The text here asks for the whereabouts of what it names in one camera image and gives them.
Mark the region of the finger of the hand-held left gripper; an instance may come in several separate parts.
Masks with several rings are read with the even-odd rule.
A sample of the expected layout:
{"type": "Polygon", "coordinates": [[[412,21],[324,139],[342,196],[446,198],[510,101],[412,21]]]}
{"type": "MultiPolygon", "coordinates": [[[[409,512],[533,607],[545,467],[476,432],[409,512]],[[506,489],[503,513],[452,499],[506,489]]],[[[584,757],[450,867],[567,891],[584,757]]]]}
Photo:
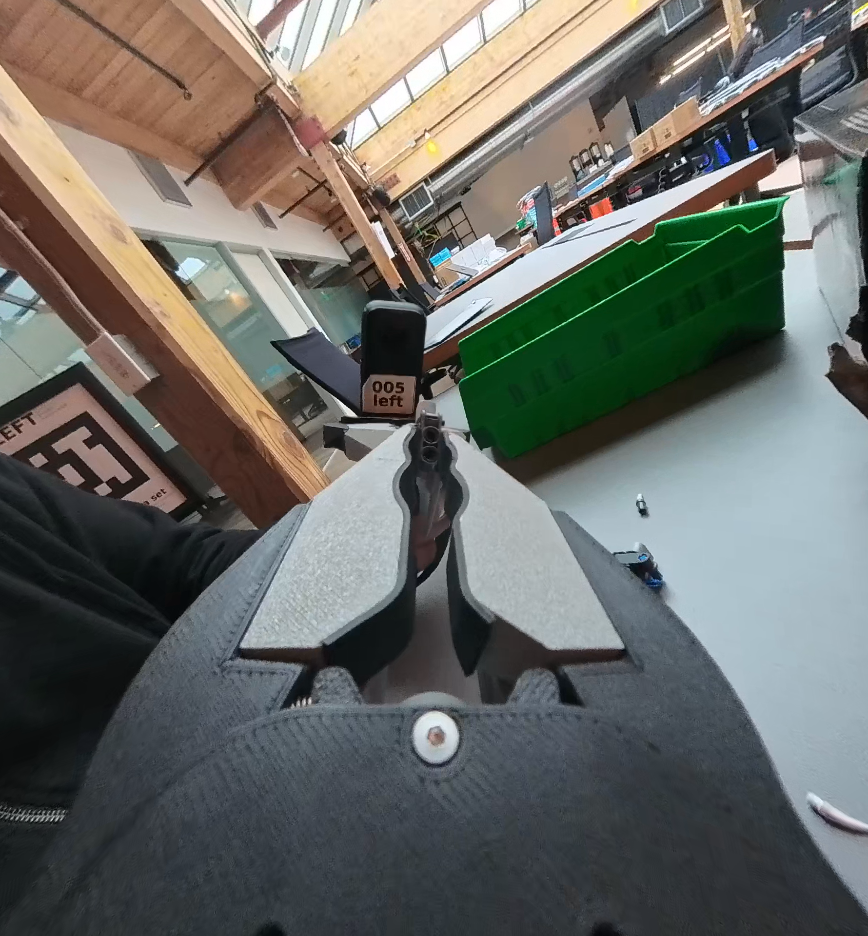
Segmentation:
{"type": "Polygon", "coordinates": [[[407,426],[346,426],[345,457],[351,462],[371,461],[391,463],[400,467],[405,462],[407,426]]]}

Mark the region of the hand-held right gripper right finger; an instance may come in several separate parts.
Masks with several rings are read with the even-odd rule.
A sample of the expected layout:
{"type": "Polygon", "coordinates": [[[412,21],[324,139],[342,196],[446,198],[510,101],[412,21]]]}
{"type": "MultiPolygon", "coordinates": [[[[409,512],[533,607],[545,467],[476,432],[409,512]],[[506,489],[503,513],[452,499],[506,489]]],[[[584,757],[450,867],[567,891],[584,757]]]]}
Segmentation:
{"type": "Polygon", "coordinates": [[[625,644],[548,505],[448,435],[451,635],[466,675],[613,662],[625,644]]]}

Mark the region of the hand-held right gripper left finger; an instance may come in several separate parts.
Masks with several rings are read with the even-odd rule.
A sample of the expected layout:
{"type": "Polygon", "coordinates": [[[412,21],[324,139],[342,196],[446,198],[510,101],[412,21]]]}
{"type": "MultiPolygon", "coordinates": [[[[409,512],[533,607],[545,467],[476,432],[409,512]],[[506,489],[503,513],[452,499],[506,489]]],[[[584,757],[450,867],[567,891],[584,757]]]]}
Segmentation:
{"type": "Polygon", "coordinates": [[[239,643],[243,657],[340,667],[363,685],[407,648],[414,435],[413,425],[395,430],[310,503],[269,573],[239,643]]]}

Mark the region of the grey lego beam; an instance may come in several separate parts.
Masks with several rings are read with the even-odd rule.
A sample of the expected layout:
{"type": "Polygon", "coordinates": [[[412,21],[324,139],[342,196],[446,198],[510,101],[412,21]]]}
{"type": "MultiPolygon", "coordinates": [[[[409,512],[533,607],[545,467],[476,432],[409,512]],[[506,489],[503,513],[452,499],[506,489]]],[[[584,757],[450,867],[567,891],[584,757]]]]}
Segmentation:
{"type": "Polygon", "coordinates": [[[422,408],[419,412],[414,441],[417,443],[414,469],[418,515],[435,521],[443,513],[444,487],[451,458],[444,420],[435,407],[422,408]]]}

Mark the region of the person's left forearm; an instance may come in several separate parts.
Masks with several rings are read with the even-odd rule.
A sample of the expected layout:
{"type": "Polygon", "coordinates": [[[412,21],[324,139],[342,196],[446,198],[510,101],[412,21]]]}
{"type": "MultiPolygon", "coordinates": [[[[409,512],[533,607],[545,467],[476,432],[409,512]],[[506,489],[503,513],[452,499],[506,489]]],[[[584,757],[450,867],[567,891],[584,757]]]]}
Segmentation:
{"type": "Polygon", "coordinates": [[[108,720],[260,531],[182,524],[0,454],[0,740],[108,720]]]}

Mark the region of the blue and black lego piece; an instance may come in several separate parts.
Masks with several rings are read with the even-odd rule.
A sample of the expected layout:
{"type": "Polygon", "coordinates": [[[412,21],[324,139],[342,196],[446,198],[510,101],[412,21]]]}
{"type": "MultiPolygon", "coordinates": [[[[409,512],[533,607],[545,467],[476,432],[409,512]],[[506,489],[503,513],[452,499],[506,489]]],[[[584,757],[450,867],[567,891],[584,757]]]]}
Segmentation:
{"type": "Polygon", "coordinates": [[[662,591],[662,571],[644,543],[636,542],[631,549],[615,551],[613,555],[652,591],[662,591]]]}

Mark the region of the white lego tooth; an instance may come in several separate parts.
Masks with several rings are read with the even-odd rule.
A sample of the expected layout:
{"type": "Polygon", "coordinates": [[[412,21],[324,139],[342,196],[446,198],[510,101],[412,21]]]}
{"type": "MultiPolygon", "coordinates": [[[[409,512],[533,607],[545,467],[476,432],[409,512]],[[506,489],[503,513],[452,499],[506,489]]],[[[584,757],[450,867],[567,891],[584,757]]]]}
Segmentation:
{"type": "Polygon", "coordinates": [[[868,837],[868,823],[854,818],[848,813],[844,813],[814,792],[807,792],[806,802],[809,809],[827,825],[831,825],[850,835],[868,837]]]}

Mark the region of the black chair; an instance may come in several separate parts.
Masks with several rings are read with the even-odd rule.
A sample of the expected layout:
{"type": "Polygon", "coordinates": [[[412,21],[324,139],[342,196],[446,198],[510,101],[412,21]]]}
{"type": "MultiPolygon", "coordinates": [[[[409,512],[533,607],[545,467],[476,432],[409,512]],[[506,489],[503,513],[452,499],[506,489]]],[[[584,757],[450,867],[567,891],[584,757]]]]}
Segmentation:
{"type": "Polygon", "coordinates": [[[276,339],[270,345],[308,380],[327,391],[355,414],[350,420],[369,422],[363,412],[361,362],[344,353],[319,329],[297,337],[276,339]]]}

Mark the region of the green plastic bin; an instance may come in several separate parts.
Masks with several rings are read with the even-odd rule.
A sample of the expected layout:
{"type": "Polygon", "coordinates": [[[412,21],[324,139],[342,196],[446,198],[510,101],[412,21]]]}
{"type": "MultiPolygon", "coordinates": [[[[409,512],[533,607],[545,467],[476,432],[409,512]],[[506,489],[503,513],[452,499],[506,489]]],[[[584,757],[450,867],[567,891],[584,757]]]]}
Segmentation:
{"type": "MultiPolygon", "coordinates": [[[[781,298],[783,301],[781,276],[781,298]]],[[[562,326],[459,383],[477,445],[514,458],[589,424],[674,381],[690,376],[783,327],[721,331],[703,319],[624,346],[583,320],[562,326]]]]}
{"type": "Polygon", "coordinates": [[[784,208],[788,196],[658,223],[626,240],[459,343],[471,378],[562,326],[583,320],[614,334],[614,357],[690,321],[721,331],[783,327],[784,208]]]}

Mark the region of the grey table with wooden edge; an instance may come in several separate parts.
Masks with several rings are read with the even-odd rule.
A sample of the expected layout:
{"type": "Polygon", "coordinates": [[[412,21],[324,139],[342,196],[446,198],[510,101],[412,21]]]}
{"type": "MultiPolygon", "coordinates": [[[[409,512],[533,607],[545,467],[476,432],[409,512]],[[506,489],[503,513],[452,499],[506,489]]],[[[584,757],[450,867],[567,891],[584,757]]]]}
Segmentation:
{"type": "Polygon", "coordinates": [[[757,153],[592,220],[505,265],[497,264],[428,316],[425,370],[452,359],[464,335],[515,309],[622,242],[646,240],[659,223],[707,212],[736,195],[755,195],[758,183],[776,169],[772,150],[757,153]]]}

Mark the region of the framed marker sign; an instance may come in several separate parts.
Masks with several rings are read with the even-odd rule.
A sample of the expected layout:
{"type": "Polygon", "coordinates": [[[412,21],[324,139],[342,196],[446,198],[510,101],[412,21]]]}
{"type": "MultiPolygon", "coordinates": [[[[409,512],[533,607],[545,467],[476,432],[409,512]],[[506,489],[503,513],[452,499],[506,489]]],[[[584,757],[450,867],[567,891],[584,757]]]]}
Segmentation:
{"type": "Polygon", "coordinates": [[[76,364],[0,406],[0,454],[177,520],[205,502],[104,385],[76,364]]]}

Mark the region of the small cardboard boxes on desk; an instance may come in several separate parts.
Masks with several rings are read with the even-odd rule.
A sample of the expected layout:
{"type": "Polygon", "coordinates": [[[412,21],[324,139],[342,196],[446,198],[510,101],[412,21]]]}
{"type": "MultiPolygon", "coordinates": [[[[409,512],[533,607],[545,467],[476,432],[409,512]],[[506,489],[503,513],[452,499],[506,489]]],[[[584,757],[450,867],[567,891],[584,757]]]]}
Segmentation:
{"type": "Polygon", "coordinates": [[[688,98],[630,142],[632,158],[642,161],[670,144],[689,137],[701,119],[698,98],[688,98]]]}

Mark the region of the cardboard box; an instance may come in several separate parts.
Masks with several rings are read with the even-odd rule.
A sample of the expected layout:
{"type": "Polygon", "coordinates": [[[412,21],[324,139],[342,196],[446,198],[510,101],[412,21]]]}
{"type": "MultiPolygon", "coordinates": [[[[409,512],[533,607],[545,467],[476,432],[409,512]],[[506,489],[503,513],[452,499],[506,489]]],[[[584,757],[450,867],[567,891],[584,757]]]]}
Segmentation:
{"type": "Polygon", "coordinates": [[[838,328],[826,376],[868,421],[868,78],[800,115],[795,140],[817,281],[838,328]]]}

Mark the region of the wooden post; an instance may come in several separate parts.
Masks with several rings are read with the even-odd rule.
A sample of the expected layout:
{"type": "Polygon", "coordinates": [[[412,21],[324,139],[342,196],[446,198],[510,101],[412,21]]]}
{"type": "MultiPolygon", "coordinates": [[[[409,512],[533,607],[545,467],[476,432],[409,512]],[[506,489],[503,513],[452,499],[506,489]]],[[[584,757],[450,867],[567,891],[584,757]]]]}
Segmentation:
{"type": "Polygon", "coordinates": [[[323,470],[0,64],[0,255],[90,344],[121,335],[157,376],[136,399],[256,525],[323,470]]]}

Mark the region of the white switch plate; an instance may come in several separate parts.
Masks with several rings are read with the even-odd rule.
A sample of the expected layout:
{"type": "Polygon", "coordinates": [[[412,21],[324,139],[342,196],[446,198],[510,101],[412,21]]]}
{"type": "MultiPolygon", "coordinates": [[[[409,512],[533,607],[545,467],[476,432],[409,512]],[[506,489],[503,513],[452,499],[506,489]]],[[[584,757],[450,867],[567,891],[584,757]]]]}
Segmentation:
{"type": "Polygon", "coordinates": [[[123,335],[103,331],[85,350],[126,397],[135,397],[159,377],[159,371],[123,335]]]}

